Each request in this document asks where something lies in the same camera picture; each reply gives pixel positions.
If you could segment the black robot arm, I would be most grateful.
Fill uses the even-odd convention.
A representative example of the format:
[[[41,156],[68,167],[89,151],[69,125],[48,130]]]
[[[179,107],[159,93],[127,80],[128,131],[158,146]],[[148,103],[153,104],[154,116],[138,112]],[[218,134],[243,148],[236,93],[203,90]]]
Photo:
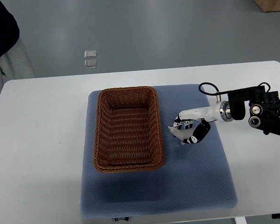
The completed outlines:
[[[250,117],[248,123],[252,128],[280,136],[280,98],[277,91],[270,91],[268,83],[257,86],[220,92],[212,83],[199,84],[201,93],[216,96],[217,102],[221,95],[227,94],[228,101],[219,106],[219,115],[224,121],[243,120],[246,115],[245,102],[248,102]]]

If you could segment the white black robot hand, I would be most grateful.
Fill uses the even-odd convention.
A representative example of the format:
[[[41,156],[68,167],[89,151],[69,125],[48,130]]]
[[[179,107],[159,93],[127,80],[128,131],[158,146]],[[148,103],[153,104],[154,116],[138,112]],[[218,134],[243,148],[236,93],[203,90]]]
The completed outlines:
[[[210,122],[223,121],[219,106],[200,107],[181,111],[175,118],[172,127],[179,130],[195,127],[193,135],[188,139],[189,144],[196,144],[203,140],[210,130]]]

